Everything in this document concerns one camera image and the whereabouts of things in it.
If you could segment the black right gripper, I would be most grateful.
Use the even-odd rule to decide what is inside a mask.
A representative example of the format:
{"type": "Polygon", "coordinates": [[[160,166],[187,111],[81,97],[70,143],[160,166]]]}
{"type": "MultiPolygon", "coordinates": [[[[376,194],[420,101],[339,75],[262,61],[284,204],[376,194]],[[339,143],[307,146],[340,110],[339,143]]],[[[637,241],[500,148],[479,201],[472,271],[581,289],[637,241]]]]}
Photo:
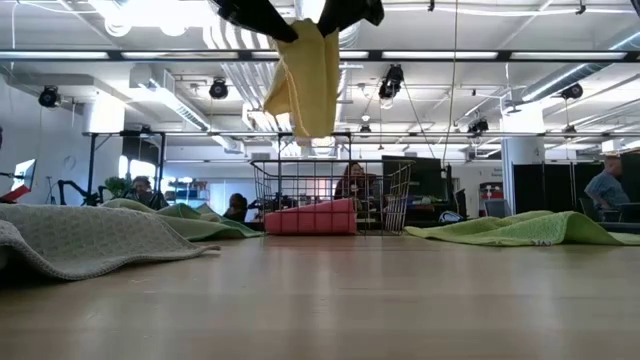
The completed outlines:
{"type": "Polygon", "coordinates": [[[360,21],[366,20],[372,25],[379,25],[385,16],[381,0],[326,0],[317,28],[323,37],[344,30],[360,21]]]}

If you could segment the yellow microfiber towel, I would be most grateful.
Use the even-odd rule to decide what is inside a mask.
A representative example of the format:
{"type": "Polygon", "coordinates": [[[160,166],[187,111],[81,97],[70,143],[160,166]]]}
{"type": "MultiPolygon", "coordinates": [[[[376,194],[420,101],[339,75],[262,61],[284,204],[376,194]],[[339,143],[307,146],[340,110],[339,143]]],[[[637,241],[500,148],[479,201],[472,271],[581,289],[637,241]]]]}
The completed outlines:
{"type": "Polygon", "coordinates": [[[325,138],[334,130],[340,80],[339,31],[323,35],[310,19],[291,24],[298,39],[276,41],[279,61],[264,100],[270,115],[287,114],[296,138],[325,138]]]}

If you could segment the pink microfiber towel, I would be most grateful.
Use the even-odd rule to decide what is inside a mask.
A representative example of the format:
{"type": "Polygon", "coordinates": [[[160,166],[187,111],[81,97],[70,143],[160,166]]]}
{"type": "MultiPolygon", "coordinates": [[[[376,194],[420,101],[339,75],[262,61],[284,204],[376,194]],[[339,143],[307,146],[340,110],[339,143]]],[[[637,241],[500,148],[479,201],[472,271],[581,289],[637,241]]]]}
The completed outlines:
{"type": "Polygon", "coordinates": [[[271,235],[355,234],[357,213],[349,198],[267,213],[264,228],[271,235]]]}

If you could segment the pale sage teal-edged towel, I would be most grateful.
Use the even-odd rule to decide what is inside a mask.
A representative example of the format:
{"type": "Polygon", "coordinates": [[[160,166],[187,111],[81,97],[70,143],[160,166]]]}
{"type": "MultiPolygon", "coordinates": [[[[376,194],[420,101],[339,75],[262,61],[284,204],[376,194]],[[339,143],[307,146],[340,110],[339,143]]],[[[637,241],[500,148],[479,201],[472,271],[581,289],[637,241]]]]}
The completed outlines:
{"type": "Polygon", "coordinates": [[[233,240],[263,236],[262,232],[252,230],[240,222],[227,219],[210,208],[192,208],[185,204],[176,204],[153,210],[140,202],[118,198],[102,204],[107,208],[126,208],[155,215],[167,223],[173,230],[191,242],[214,240],[233,240]]]}

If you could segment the grey microfiber towel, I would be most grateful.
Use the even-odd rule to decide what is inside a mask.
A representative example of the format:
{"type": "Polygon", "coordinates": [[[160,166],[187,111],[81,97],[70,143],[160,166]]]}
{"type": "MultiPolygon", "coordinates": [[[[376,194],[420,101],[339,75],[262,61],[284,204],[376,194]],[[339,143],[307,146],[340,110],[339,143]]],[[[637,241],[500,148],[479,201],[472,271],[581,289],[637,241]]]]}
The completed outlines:
{"type": "Polygon", "coordinates": [[[55,279],[85,280],[131,263],[185,260],[217,249],[191,243],[150,213],[0,204],[0,263],[15,259],[55,279]]]}

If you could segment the lime green microfiber towel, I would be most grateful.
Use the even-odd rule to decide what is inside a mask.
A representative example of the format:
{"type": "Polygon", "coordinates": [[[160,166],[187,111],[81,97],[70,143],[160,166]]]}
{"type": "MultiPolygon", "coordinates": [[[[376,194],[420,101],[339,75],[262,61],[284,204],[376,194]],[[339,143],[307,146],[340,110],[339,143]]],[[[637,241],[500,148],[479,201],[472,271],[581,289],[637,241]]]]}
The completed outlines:
{"type": "Polygon", "coordinates": [[[482,217],[430,228],[406,226],[404,232],[428,240],[494,247],[561,244],[640,247],[640,234],[607,231],[586,215],[574,211],[530,211],[505,218],[482,217]]]}

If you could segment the black beam with light strips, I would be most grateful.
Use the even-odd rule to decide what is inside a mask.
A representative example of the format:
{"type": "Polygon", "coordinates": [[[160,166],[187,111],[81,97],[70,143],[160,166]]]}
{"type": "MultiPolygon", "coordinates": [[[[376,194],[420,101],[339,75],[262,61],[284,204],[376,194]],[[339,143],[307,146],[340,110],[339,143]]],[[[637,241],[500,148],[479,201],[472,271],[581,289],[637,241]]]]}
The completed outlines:
{"type": "MultiPolygon", "coordinates": [[[[640,51],[482,51],[482,50],[342,50],[342,61],[469,62],[469,63],[640,63],[640,51]]],[[[3,62],[275,62],[266,50],[10,50],[0,49],[3,62]]]]}

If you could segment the person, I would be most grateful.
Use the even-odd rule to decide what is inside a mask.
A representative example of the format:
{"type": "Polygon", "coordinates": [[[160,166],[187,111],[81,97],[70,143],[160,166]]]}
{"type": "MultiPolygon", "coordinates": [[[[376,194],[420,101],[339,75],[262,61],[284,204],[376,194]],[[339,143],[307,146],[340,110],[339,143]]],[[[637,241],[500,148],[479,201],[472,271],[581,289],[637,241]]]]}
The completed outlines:
{"type": "Polygon", "coordinates": [[[607,157],[602,172],[594,176],[584,190],[604,222],[618,222],[621,206],[630,203],[630,198],[620,182],[621,177],[621,159],[607,157]]]}
{"type": "Polygon", "coordinates": [[[168,206],[163,194],[152,190],[151,182],[147,176],[134,178],[131,188],[125,192],[124,197],[137,201],[153,210],[160,210],[168,206]]]}
{"type": "Polygon", "coordinates": [[[240,193],[234,193],[230,196],[229,206],[224,213],[224,217],[236,222],[244,222],[247,211],[247,199],[240,193]]]}
{"type": "Polygon", "coordinates": [[[367,173],[358,162],[349,162],[335,186],[333,199],[351,199],[358,213],[368,212],[376,181],[376,175],[367,173]]]}

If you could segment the black metal rack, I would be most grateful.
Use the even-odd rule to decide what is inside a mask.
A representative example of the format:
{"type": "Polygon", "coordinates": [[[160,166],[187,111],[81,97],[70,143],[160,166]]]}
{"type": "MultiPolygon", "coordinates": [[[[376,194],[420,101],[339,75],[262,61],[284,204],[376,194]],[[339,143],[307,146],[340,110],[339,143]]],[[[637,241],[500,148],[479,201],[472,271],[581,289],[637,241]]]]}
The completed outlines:
{"type": "Polygon", "coordinates": [[[94,188],[94,170],[97,150],[110,139],[122,141],[120,157],[124,161],[124,174],[114,175],[132,180],[137,176],[147,176],[153,191],[161,192],[161,181],[164,177],[164,160],[166,154],[165,132],[155,132],[149,127],[141,130],[121,130],[117,132],[85,132],[90,138],[89,170],[87,187],[78,192],[83,198],[83,205],[97,206],[105,202],[105,193],[109,192],[104,182],[94,188]]]}

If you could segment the large black screen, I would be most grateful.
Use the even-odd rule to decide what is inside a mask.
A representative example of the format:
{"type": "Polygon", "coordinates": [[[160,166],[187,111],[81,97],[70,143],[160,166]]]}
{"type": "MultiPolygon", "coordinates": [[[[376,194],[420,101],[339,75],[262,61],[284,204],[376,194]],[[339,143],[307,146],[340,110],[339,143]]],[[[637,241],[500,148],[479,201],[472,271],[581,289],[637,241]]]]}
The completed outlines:
{"type": "Polygon", "coordinates": [[[384,194],[388,200],[427,205],[447,197],[439,159],[383,155],[382,169],[384,194]]]}

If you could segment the shelf with blue items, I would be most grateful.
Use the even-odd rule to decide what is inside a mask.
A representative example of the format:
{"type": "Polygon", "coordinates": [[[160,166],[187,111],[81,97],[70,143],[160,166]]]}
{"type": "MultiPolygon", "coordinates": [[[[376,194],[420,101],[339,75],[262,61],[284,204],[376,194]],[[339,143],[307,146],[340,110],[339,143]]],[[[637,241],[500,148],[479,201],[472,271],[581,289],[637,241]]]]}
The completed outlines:
{"type": "Polygon", "coordinates": [[[164,196],[169,203],[199,206],[209,201],[209,184],[190,177],[171,178],[164,196]]]}

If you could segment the green leafy plant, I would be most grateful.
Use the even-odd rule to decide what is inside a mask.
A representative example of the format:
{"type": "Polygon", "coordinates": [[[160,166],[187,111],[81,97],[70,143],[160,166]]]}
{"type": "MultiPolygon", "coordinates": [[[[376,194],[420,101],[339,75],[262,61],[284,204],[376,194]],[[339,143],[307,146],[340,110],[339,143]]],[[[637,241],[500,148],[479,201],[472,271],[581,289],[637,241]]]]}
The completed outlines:
{"type": "Polygon", "coordinates": [[[113,198],[122,198],[131,190],[132,183],[130,179],[112,176],[105,180],[104,186],[113,198]]]}

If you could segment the red and white sign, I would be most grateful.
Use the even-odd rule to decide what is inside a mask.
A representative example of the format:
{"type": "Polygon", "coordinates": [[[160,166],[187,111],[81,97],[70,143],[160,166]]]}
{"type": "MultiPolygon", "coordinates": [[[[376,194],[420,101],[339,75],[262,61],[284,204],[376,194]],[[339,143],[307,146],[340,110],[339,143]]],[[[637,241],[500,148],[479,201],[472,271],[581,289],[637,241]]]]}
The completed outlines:
{"type": "Polygon", "coordinates": [[[481,202],[503,198],[503,184],[501,182],[484,182],[479,185],[479,200],[481,202]]]}

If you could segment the black partition panel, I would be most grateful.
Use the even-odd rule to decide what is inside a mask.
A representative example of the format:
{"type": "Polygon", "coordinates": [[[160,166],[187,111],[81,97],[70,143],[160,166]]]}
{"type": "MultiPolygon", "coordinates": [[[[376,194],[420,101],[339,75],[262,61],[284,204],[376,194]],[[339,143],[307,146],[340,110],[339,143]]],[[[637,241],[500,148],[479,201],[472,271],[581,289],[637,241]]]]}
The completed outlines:
{"type": "Polygon", "coordinates": [[[582,199],[590,180],[603,170],[602,162],[513,165],[513,209],[582,212],[582,199]]]}

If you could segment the tilted computer screen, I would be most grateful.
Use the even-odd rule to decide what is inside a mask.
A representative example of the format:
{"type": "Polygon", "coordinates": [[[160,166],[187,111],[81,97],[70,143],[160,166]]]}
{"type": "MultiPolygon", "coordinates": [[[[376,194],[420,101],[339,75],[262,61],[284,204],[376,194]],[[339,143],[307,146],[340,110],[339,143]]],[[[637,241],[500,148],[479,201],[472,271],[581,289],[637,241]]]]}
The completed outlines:
{"type": "Polygon", "coordinates": [[[17,190],[22,186],[30,190],[34,182],[36,165],[36,159],[30,159],[18,163],[13,172],[13,184],[11,190],[17,190]]]}

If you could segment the red flat object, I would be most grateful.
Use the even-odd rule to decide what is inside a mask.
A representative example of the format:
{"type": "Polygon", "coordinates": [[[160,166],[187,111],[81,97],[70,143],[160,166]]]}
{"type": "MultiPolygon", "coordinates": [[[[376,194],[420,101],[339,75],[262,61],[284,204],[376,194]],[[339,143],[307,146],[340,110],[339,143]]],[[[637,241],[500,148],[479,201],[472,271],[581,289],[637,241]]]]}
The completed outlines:
{"type": "Polygon", "coordinates": [[[30,189],[25,185],[20,185],[14,190],[0,196],[0,203],[3,204],[14,204],[19,198],[28,194],[30,189]]]}

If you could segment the black office chair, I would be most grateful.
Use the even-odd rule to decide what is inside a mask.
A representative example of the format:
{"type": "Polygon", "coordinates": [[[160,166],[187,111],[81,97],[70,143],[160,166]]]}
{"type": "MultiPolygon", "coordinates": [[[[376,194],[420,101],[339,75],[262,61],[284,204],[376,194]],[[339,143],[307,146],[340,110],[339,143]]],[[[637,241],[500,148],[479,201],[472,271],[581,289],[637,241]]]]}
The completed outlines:
{"type": "Polygon", "coordinates": [[[640,203],[624,203],[617,209],[598,210],[587,198],[580,198],[583,213],[610,232],[640,234],[640,203]]]}

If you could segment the long thin black rail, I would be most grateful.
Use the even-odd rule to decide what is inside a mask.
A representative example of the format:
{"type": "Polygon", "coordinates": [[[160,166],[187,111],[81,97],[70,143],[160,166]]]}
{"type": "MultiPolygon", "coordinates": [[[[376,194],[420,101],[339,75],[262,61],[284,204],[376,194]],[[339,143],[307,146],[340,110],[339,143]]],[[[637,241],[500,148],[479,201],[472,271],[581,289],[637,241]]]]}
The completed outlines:
{"type": "MultiPolygon", "coordinates": [[[[277,136],[293,136],[292,132],[239,132],[239,131],[225,131],[225,132],[166,132],[168,137],[277,137],[277,136]]],[[[582,137],[595,137],[595,138],[640,138],[640,131],[635,132],[623,132],[623,131],[600,131],[600,132],[333,132],[330,135],[324,136],[339,136],[339,137],[452,137],[452,138],[478,138],[478,137],[549,137],[549,138],[582,138],[582,137]]]]}

